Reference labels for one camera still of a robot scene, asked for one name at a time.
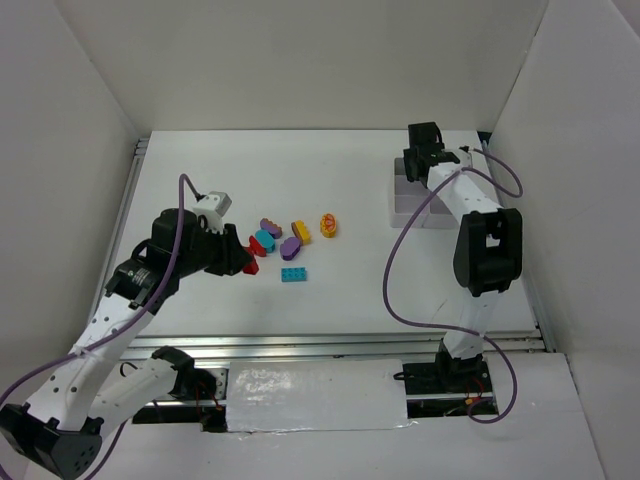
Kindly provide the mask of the teal oval lego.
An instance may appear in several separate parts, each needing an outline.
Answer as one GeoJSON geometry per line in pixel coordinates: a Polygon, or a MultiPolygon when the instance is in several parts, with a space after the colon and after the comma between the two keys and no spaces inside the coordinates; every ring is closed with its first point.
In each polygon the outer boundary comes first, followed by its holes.
{"type": "Polygon", "coordinates": [[[276,249],[276,241],[274,237],[264,229],[258,230],[254,235],[258,244],[267,252],[272,253],[276,249]]]}

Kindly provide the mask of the red rectangular lego brick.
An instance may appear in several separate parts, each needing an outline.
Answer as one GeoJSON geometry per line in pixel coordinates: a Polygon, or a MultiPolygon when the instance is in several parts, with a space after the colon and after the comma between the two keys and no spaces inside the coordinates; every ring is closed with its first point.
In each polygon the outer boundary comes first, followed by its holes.
{"type": "Polygon", "coordinates": [[[256,275],[259,272],[259,265],[255,259],[252,259],[242,270],[244,274],[256,275]]]}

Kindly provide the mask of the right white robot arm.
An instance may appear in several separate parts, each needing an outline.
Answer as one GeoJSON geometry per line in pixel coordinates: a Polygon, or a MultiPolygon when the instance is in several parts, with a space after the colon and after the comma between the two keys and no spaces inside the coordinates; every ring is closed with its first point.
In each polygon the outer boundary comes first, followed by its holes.
{"type": "Polygon", "coordinates": [[[445,146],[434,122],[408,126],[408,146],[403,150],[406,181],[419,183],[426,197],[407,219],[400,234],[404,238],[415,222],[427,215],[438,200],[458,227],[452,268],[458,285],[465,291],[465,306],[455,325],[446,328],[434,361],[437,381],[442,387],[458,387],[482,375],[483,346],[491,317],[500,295],[520,277],[523,268],[523,219],[515,208],[505,208],[483,192],[474,181],[480,178],[511,198],[523,196],[523,186],[515,172],[504,167],[515,181],[515,190],[497,183],[473,163],[480,149],[445,146]]]}

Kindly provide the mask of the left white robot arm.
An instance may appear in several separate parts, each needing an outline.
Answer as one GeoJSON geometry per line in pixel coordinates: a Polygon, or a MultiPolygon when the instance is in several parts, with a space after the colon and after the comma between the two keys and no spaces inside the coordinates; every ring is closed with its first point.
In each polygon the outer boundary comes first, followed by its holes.
{"type": "Polygon", "coordinates": [[[203,271],[240,273],[252,261],[231,223],[215,231],[203,214],[167,209],[150,238],[118,265],[92,320],[65,360],[23,404],[3,404],[1,433],[14,450],[61,479],[77,479],[104,439],[160,396],[193,400],[214,393],[217,379],[182,350],[164,346],[133,373],[107,386],[122,354],[177,293],[181,279],[203,271]]]}

